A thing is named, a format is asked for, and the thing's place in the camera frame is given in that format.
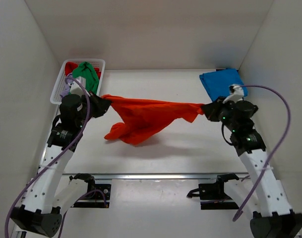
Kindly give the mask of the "orange t shirt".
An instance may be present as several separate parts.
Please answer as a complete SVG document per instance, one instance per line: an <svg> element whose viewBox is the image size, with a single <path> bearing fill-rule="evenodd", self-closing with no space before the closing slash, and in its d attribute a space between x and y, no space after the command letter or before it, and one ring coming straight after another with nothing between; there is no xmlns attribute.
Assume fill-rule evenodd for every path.
<svg viewBox="0 0 302 238"><path fill-rule="evenodd" d="M105 135L106 140L121 140L138 145L169 126L176 119L192 123L198 115L204 115L202 104L179 103L149 99L131 99L103 95L122 122L114 124Z"/></svg>

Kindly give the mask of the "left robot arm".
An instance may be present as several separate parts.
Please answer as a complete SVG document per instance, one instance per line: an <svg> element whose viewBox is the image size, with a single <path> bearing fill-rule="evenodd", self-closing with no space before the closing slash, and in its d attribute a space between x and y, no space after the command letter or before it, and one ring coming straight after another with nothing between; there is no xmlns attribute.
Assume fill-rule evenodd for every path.
<svg viewBox="0 0 302 238"><path fill-rule="evenodd" d="M92 92L82 96L70 94L62 98L59 114L54 118L47 147L57 149L57 155L43 159L37 175L27 184L21 205L14 206L9 217L27 232L47 238L60 235L65 215L78 200L94 196L95 179L78 173L60 193L56 193L64 170L92 118L103 116L111 105Z"/></svg>

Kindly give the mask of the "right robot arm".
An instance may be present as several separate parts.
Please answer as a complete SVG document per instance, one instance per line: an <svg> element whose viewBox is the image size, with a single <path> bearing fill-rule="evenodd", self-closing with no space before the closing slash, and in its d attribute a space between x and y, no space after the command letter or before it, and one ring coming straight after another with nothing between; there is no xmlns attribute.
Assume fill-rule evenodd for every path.
<svg viewBox="0 0 302 238"><path fill-rule="evenodd" d="M233 220L246 214L255 238L296 237L302 228L302 213L293 211L269 165L266 146L251 119L258 107L246 100L224 102L220 97L201 108L209 121L221 122L232 133L229 144L250 177L251 188L236 178L214 186L216 196L229 196L238 205Z"/></svg>

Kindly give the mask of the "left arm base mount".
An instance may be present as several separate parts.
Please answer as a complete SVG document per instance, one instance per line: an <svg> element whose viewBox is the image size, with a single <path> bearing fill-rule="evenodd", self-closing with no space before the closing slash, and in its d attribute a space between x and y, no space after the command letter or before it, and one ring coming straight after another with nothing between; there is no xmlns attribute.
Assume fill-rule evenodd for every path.
<svg viewBox="0 0 302 238"><path fill-rule="evenodd" d="M94 176L81 173L69 176L69 183L74 180L85 182L87 184L87 191L74 203L73 207L109 208L112 188L111 183L99 182L94 178Z"/></svg>

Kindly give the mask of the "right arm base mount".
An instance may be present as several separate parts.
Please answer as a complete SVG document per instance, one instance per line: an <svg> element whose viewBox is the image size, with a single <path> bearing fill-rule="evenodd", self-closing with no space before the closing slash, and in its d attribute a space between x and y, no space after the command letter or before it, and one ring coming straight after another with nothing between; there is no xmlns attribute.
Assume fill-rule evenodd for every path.
<svg viewBox="0 0 302 238"><path fill-rule="evenodd" d="M247 178L250 176L239 178L234 173L217 175L214 183L200 183L198 188L190 190L186 197L199 197L201 210L236 210L238 205L225 194L225 183L230 180L244 181Z"/></svg>

